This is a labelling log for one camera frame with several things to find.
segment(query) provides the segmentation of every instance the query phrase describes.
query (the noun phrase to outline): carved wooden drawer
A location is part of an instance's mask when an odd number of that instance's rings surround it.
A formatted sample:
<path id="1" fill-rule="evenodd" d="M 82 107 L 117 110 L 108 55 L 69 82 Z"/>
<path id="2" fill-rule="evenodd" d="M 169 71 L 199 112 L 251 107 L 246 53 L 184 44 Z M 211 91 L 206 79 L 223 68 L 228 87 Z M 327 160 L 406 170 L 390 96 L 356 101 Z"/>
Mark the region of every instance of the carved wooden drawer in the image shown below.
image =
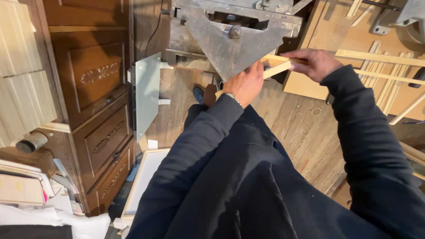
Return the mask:
<path id="1" fill-rule="evenodd" d="M 134 140 L 130 140 L 94 188 L 87 194 L 90 216 L 106 212 L 133 164 Z"/>
<path id="2" fill-rule="evenodd" d="M 86 192 L 116 159 L 131 135 L 126 96 L 74 134 L 82 184 Z"/>
<path id="3" fill-rule="evenodd" d="M 127 92 L 127 31 L 51 33 L 71 130 Z"/>
<path id="4" fill-rule="evenodd" d="M 127 26 L 128 0 L 43 0 L 49 26 Z"/>

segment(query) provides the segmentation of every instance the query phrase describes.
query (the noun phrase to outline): electrical cord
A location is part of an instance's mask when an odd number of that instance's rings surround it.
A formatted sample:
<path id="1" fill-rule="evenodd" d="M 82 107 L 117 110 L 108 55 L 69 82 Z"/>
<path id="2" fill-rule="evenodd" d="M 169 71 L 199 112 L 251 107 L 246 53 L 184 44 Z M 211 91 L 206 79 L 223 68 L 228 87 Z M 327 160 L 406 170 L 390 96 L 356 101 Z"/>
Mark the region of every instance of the electrical cord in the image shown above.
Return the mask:
<path id="1" fill-rule="evenodd" d="M 146 44 L 146 49 L 144 51 L 146 57 L 147 57 L 147 47 L 149 46 L 150 40 L 152 40 L 153 36 L 155 35 L 156 31 L 158 30 L 159 22 L 161 21 L 161 9 L 162 9 L 163 4 L 164 4 L 164 0 L 161 1 L 161 7 L 159 8 L 159 17 L 158 17 L 158 24 L 156 25 L 156 29 L 153 31 L 151 37 L 149 38 L 149 40 L 147 41 L 147 44 Z"/>

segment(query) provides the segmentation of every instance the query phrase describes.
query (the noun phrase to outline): black sweatshirt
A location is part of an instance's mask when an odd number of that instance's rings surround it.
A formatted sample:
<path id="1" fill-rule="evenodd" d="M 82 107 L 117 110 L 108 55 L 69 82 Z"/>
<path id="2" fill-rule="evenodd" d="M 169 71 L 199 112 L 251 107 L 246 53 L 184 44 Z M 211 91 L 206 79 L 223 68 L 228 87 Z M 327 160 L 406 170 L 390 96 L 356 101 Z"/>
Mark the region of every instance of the black sweatshirt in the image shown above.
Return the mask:
<path id="1" fill-rule="evenodd" d="M 262 118 L 222 95 L 176 140 L 144 192 L 132 238 L 425 238 L 425 203 L 385 115 L 353 68 L 335 97 L 347 210 L 309 184 Z"/>

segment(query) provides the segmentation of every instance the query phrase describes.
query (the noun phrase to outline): black sleeve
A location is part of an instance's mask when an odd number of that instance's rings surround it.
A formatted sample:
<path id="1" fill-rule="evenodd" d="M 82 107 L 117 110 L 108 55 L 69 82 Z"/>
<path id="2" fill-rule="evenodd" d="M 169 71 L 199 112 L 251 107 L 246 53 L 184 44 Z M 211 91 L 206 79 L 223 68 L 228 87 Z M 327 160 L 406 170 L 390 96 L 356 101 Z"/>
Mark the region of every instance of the black sleeve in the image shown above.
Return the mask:
<path id="1" fill-rule="evenodd" d="M 425 237 L 425 203 L 403 149 L 386 116 L 351 65 L 329 74 L 321 85 L 335 97 L 351 211 L 396 238 Z"/>
<path id="2" fill-rule="evenodd" d="M 223 94 L 183 131 L 149 181 L 128 239 L 165 236 L 193 183 L 243 112 L 236 100 Z"/>

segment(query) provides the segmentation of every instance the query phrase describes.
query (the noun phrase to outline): wristwatch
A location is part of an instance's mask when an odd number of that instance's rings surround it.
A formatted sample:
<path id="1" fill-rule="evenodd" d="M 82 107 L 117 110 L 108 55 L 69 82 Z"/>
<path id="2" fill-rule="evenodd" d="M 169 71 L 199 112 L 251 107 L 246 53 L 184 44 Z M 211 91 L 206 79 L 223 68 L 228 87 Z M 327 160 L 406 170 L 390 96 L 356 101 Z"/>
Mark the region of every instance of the wristwatch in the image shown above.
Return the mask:
<path id="1" fill-rule="evenodd" d="M 234 100 L 236 100 L 236 102 L 242 107 L 242 109 L 244 108 L 241 103 L 235 98 L 235 95 L 233 93 L 225 93 L 226 95 L 232 97 Z"/>

